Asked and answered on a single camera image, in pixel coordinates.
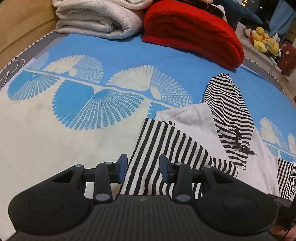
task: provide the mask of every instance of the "black and white striped fabric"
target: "black and white striped fabric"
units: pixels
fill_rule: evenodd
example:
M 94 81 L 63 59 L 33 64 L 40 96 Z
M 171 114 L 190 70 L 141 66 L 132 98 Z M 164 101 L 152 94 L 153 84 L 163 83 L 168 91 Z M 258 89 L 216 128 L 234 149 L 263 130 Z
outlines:
M 290 199 L 296 192 L 296 163 L 278 159 L 279 193 L 282 198 Z
M 165 154 L 171 163 L 186 163 L 193 169 L 212 165 L 236 177 L 238 167 L 231 161 L 211 157 L 191 137 L 172 125 L 146 118 L 132 154 L 120 194 L 171 195 L 173 184 L 165 184 L 159 170 L 159 156 Z M 201 197 L 200 183 L 192 184 L 195 198 Z
M 218 136 L 228 157 L 245 170 L 248 155 L 238 148 L 237 142 L 249 148 L 255 125 L 230 75 L 222 73 L 213 77 L 206 87 L 202 102 L 211 108 Z M 237 137 L 236 129 L 241 133 L 241 138 Z

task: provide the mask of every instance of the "screw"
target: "screw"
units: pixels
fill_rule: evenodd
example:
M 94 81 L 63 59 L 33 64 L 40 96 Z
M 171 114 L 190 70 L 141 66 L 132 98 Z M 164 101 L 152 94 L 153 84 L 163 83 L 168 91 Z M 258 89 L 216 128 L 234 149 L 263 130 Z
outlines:
M 106 193 L 100 193 L 96 195 L 96 200 L 98 201 L 107 201 L 110 199 L 110 196 Z
M 180 194 L 176 197 L 176 199 L 179 201 L 179 202 L 188 202 L 191 197 L 187 194 Z

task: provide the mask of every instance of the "white folded comforter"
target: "white folded comforter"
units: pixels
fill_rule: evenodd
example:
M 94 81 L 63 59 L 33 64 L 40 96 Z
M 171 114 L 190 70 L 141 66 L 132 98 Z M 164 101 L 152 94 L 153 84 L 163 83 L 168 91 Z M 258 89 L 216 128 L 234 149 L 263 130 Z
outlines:
M 56 30 L 106 39 L 123 39 L 143 28 L 144 12 L 106 0 L 66 0 L 59 4 Z
M 71 1 L 71 0 L 52 0 L 52 5 L 54 7 L 59 7 L 65 1 Z M 153 3 L 153 0 L 109 0 L 109 1 L 114 2 L 122 7 L 133 9 L 133 10 L 148 8 Z

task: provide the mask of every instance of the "person's hand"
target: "person's hand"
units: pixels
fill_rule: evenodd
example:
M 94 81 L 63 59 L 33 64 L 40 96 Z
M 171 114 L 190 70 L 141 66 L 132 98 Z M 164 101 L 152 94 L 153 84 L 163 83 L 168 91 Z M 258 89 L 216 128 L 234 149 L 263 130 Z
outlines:
M 288 232 L 284 230 L 283 226 L 275 225 L 272 227 L 271 231 L 272 234 L 277 235 L 279 240 L 282 240 L 282 237 Z M 283 239 L 284 241 L 294 241 L 296 239 L 296 226 L 291 228 L 287 236 Z

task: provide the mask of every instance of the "red bag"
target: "red bag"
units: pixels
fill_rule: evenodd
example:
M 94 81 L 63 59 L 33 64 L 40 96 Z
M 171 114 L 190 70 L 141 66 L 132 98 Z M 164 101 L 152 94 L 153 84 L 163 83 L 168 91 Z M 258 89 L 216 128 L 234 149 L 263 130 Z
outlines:
M 290 43 L 281 46 L 282 57 L 278 63 L 281 73 L 289 76 L 296 67 L 296 49 Z

